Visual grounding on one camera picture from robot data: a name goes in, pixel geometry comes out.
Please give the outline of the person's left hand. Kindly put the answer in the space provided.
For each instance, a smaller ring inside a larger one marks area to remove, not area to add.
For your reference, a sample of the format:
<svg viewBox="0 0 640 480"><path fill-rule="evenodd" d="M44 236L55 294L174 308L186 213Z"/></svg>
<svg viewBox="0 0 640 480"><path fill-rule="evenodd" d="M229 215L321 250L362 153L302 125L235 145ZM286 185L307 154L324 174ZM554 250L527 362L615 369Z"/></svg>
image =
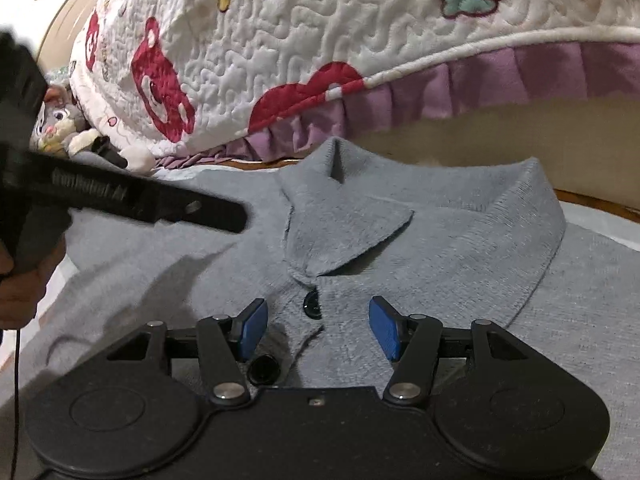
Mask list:
<svg viewBox="0 0 640 480"><path fill-rule="evenodd" d="M44 258L34 270L6 277L13 269L13 260L1 246L1 328L19 330L26 326L37 313L40 300L47 292L52 274L66 254L65 238L62 237L55 250Z"/></svg>

